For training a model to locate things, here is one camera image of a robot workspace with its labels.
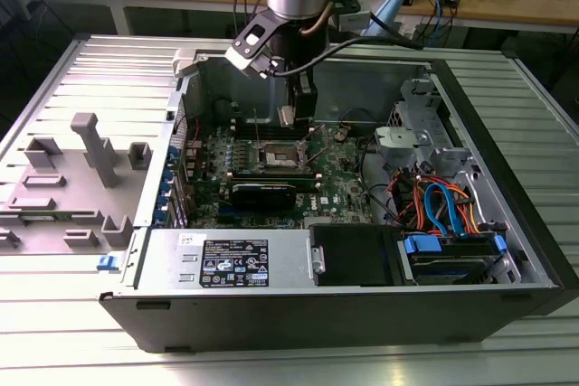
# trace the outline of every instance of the floor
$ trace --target floor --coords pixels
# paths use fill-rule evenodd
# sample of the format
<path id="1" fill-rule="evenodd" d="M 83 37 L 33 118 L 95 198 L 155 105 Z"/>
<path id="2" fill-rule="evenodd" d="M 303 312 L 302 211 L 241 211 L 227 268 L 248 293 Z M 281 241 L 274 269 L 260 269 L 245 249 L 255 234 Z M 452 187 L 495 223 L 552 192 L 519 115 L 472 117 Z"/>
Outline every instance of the floor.
<path id="1" fill-rule="evenodd" d="M 52 5 L 52 8 L 76 33 L 114 33 L 114 23 L 104 7 Z M 29 9 L 32 10 L 30 21 L 8 21 L 0 28 L 0 137 L 42 84 L 71 39 L 71 35 L 42 4 L 29 5 Z M 136 34 L 231 37 L 233 15 L 228 13 L 131 8 L 129 14 Z M 8 18 L 6 12 L 0 10 L 0 23 L 6 23 Z M 558 34 L 471 29 L 465 39 L 460 35 L 465 32 L 465 29 L 453 30 L 449 38 L 441 38 L 432 45 L 456 47 L 457 41 L 464 41 L 467 49 L 496 50 L 502 47 L 514 50 L 545 85 L 566 62 L 561 61 L 561 54 L 569 35 L 565 38 Z M 579 121 L 579 105 L 574 91 L 578 85 L 579 62 L 575 55 L 574 65 L 569 66 L 551 89 L 575 122 Z"/>

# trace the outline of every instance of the blue connector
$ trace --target blue connector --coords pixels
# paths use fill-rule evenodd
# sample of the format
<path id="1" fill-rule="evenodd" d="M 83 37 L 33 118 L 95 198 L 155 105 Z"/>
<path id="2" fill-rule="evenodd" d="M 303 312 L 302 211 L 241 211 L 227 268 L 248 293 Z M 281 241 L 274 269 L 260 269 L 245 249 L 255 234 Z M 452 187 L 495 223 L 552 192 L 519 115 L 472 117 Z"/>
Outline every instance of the blue connector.
<path id="1" fill-rule="evenodd" d="M 409 235 L 404 240 L 404 248 L 407 254 L 414 252 L 442 252 L 441 242 L 438 237 L 430 234 Z"/>
<path id="2" fill-rule="evenodd" d="M 169 203 L 169 199 L 165 196 L 158 196 L 155 205 L 158 207 L 163 207 Z"/>
<path id="3" fill-rule="evenodd" d="M 165 169 L 162 175 L 163 181 L 171 181 L 173 179 L 173 173 L 169 169 Z"/>
<path id="4" fill-rule="evenodd" d="M 97 264 L 98 271 L 113 271 L 118 269 L 116 257 L 110 255 L 102 255 L 100 257 L 99 264 Z"/>
<path id="5" fill-rule="evenodd" d="M 432 224 L 434 224 L 434 226 L 436 226 L 439 230 L 441 230 L 443 236 L 448 235 L 448 231 L 446 230 L 444 225 L 436 219 L 434 213 L 432 212 L 431 194 L 432 191 L 437 187 L 442 190 L 444 198 L 446 198 L 446 203 L 449 205 L 448 207 L 449 217 L 451 218 L 452 230 L 456 234 L 464 233 L 462 223 L 460 222 L 459 217 L 456 215 L 456 210 L 454 208 L 454 200 L 452 199 L 452 193 L 443 184 L 432 183 L 426 188 L 426 191 L 424 192 L 424 210 L 426 211 L 426 215 L 428 216 Z"/>
<path id="6" fill-rule="evenodd" d="M 170 146 L 166 152 L 166 158 L 169 160 L 177 160 L 181 153 L 175 146 Z"/>
<path id="7" fill-rule="evenodd" d="M 500 253 L 505 253 L 507 251 L 507 243 L 505 239 L 503 239 L 502 235 L 495 235 L 495 244 L 497 244 L 498 250 Z"/>
<path id="8" fill-rule="evenodd" d="M 159 191 L 161 193 L 169 193 L 171 191 L 171 186 L 167 183 L 161 182 L 161 184 L 159 184 Z"/>
<path id="9" fill-rule="evenodd" d="M 158 221 L 166 221 L 166 212 L 162 210 L 154 210 L 153 219 L 156 219 Z"/>

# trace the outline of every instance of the gray plastic part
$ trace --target gray plastic part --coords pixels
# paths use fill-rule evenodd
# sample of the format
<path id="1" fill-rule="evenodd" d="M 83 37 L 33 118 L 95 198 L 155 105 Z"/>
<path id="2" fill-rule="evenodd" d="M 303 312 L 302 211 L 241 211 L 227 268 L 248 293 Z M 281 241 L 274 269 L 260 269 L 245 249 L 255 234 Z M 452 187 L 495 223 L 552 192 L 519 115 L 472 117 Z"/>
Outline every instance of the gray plastic part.
<path id="1" fill-rule="evenodd" d="M 22 184 L 28 189 L 35 187 L 63 187 L 66 184 L 66 179 L 62 174 L 27 175 L 23 179 Z"/>
<path id="2" fill-rule="evenodd" d="M 95 210 L 92 213 L 73 214 L 71 217 L 77 225 L 100 225 L 105 220 L 100 210 Z"/>
<path id="3" fill-rule="evenodd" d="M 102 147 L 105 150 L 105 155 L 109 158 L 110 163 L 113 167 L 117 164 L 117 160 L 119 156 L 115 153 L 115 149 L 112 147 L 110 143 L 110 139 L 108 137 L 103 137 L 100 142 L 102 143 Z M 87 164 L 90 168 L 94 169 L 94 165 L 92 164 L 92 159 L 90 158 L 89 153 L 84 153 L 84 158 L 87 159 Z"/>
<path id="4" fill-rule="evenodd" d="M 46 137 L 34 138 L 24 150 L 24 154 L 34 169 L 42 171 L 54 169 L 50 156 L 60 155 L 62 151 L 54 139 Z"/>
<path id="5" fill-rule="evenodd" d="M 13 198 L 8 208 L 18 210 L 54 210 L 56 202 L 53 198 Z"/>
<path id="6" fill-rule="evenodd" d="M 133 142 L 128 148 L 127 155 L 135 171 L 145 171 L 151 164 L 153 153 L 147 142 Z"/>
<path id="7" fill-rule="evenodd" d="M 62 155 L 53 155 L 53 174 L 61 174 L 66 179 L 63 187 L 34 187 L 23 185 L 27 176 L 39 175 L 28 165 L 21 182 L 14 185 L 12 194 L 0 205 L 0 227 L 13 231 L 23 242 L 18 247 L 20 254 L 66 254 L 66 253 L 106 253 L 113 250 L 100 232 L 103 216 L 110 216 L 115 223 L 121 223 L 127 215 L 135 219 L 138 200 L 143 192 L 147 171 L 134 171 L 128 160 L 127 151 L 117 153 L 115 173 L 119 183 L 114 189 L 102 185 L 97 171 L 87 166 L 82 150 L 62 150 Z M 53 198 L 57 204 L 54 210 L 17 211 L 8 205 L 13 198 Z M 94 248 L 70 248 L 64 241 L 69 229 L 91 229 L 99 238 Z M 2 248 L 0 255 L 13 254 L 12 248 Z"/>
<path id="8" fill-rule="evenodd" d="M 87 148 L 87 153 L 94 168 L 99 174 L 102 185 L 106 188 L 114 187 L 119 179 L 113 170 L 109 156 L 102 145 L 97 132 L 97 116 L 94 113 L 77 113 L 71 122 L 71 130 L 77 133 Z"/>
<path id="9" fill-rule="evenodd" d="M 12 231 L 0 229 L 0 247 L 3 248 L 17 248 L 20 244 L 20 239 Z"/>
<path id="10" fill-rule="evenodd" d="M 0 216 L 0 225 L 9 227 L 24 227 L 26 222 L 15 212 L 14 215 Z"/>
<path id="11" fill-rule="evenodd" d="M 115 222 L 112 221 L 110 216 L 107 216 L 100 231 L 112 248 L 125 249 L 128 247 L 131 235 L 133 234 L 133 223 L 128 216 L 125 216 L 120 227 L 117 228 Z"/>
<path id="12" fill-rule="evenodd" d="M 99 239 L 92 230 L 66 230 L 62 239 L 70 248 L 96 248 L 99 245 Z"/>

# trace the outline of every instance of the motherboard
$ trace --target motherboard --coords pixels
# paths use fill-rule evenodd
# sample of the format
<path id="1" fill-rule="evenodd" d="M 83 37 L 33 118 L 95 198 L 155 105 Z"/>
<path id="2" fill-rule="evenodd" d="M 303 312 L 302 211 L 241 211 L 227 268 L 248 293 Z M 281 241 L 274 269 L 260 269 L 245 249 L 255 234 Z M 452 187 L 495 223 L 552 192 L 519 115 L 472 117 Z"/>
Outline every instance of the motherboard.
<path id="1" fill-rule="evenodd" d="M 339 126 L 293 133 L 255 125 L 205 129 L 187 145 L 189 227 L 371 223 L 359 153 Z"/>

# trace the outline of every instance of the power supply label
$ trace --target power supply label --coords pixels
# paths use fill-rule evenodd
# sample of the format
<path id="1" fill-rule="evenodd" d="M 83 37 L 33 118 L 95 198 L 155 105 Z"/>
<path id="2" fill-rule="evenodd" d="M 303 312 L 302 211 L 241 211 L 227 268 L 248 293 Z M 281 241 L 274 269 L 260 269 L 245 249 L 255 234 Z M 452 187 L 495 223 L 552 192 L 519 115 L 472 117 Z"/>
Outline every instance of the power supply label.
<path id="1" fill-rule="evenodd" d="M 267 240 L 205 240 L 201 263 L 204 288 L 267 287 Z"/>

